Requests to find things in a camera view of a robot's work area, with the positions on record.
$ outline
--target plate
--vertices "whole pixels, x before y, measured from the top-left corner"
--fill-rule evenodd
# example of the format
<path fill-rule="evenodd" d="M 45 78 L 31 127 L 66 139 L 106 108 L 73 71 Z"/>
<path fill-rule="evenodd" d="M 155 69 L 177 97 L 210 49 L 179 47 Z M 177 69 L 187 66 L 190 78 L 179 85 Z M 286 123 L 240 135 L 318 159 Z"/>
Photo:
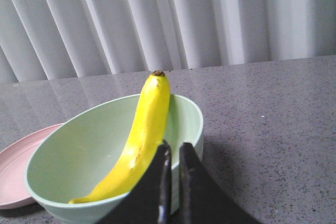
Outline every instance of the plate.
<path fill-rule="evenodd" d="M 25 187 L 26 166 L 40 143 L 61 125 L 36 131 L 0 152 L 0 209 L 13 209 L 35 202 Z"/>

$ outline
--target curtain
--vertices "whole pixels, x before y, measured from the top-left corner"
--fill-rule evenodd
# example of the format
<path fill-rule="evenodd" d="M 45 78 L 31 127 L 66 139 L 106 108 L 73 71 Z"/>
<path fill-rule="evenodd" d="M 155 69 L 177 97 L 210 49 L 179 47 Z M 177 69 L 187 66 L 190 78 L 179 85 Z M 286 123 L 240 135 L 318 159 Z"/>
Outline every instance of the curtain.
<path fill-rule="evenodd" d="M 0 0 L 0 83 L 336 54 L 336 0 Z"/>

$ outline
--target bowl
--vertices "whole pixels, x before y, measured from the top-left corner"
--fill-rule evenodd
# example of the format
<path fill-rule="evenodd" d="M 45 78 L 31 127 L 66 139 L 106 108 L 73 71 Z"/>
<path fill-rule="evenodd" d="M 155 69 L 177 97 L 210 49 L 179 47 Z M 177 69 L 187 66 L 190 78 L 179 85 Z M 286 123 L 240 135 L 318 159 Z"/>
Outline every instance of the bowl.
<path fill-rule="evenodd" d="M 68 204 L 89 194 L 117 162 L 128 138 L 139 94 L 115 99 L 89 109 L 55 130 L 35 150 L 26 171 L 31 196 L 64 223 L 95 223 L 128 193 L 109 199 Z M 171 94 L 164 139 L 172 149 L 172 211 L 179 203 L 179 148 L 193 144 L 203 155 L 203 116 L 190 99 Z"/>

